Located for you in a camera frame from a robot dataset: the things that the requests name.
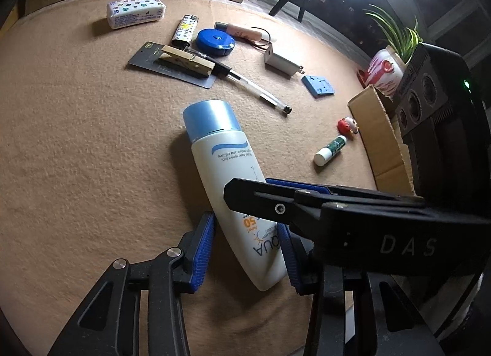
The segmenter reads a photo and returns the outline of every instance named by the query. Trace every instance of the metal screw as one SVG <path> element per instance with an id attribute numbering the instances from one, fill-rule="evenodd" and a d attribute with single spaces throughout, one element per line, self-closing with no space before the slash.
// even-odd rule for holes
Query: metal screw
<path id="1" fill-rule="evenodd" d="M 286 208 L 283 204 L 276 204 L 276 206 L 274 207 L 274 210 L 276 211 L 276 213 L 278 215 L 283 215 L 286 211 Z"/>
<path id="2" fill-rule="evenodd" d="M 169 248 L 167 250 L 167 256 L 170 256 L 171 258 L 175 258 L 176 256 L 179 256 L 181 253 L 182 251 L 180 250 L 180 248 L 177 247 Z"/>
<path id="3" fill-rule="evenodd" d="M 126 267 L 126 261 L 124 259 L 117 259 L 112 262 L 112 267 L 115 269 L 122 269 L 123 267 Z"/>

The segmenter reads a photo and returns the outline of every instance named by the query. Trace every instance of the small figurine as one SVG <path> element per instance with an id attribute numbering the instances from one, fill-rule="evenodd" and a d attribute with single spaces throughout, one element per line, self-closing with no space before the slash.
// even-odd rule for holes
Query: small figurine
<path id="1" fill-rule="evenodd" d="M 351 117 L 340 119 L 337 124 L 339 133 L 345 136 L 353 136 L 358 133 L 357 122 Z"/>

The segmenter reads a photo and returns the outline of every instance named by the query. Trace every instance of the white tube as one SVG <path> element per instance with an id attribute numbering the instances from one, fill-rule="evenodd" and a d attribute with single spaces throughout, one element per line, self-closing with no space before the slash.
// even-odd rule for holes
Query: white tube
<path id="1" fill-rule="evenodd" d="M 231 211 L 223 200 L 233 178 L 265 182 L 249 141 L 230 105 L 207 100 L 183 112 L 192 155 L 230 248 L 254 285 L 266 291 L 286 275 L 276 223 Z"/>

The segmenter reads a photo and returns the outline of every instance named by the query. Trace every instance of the black card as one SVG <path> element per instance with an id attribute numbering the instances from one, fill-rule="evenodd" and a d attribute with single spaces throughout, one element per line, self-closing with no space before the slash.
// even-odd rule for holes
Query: black card
<path id="1" fill-rule="evenodd" d="M 163 45 L 159 45 L 158 43 L 146 42 L 140 50 L 131 57 L 128 63 L 140 68 L 158 72 L 159 74 L 180 79 L 181 81 L 192 83 L 193 85 L 204 87 L 205 89 L 212 87 L 217 78 L 215 75 L 200 75 L 187 68 L 159 59 L 162 54 L 162 48 Z"/>

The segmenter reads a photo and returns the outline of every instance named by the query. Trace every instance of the red and white flower pot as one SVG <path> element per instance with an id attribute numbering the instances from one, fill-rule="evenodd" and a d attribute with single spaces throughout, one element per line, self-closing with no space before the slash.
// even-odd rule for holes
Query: red and white flower pot
<path id="1" fill-rule="evenodd" d="M 392 97 L 401 82 L 406 65 L 392 46 L 387 46 L 375 54 L 368 70 L 358 71 L 358 79 L 365 87 L 373 85 L 384 96 Z"/>

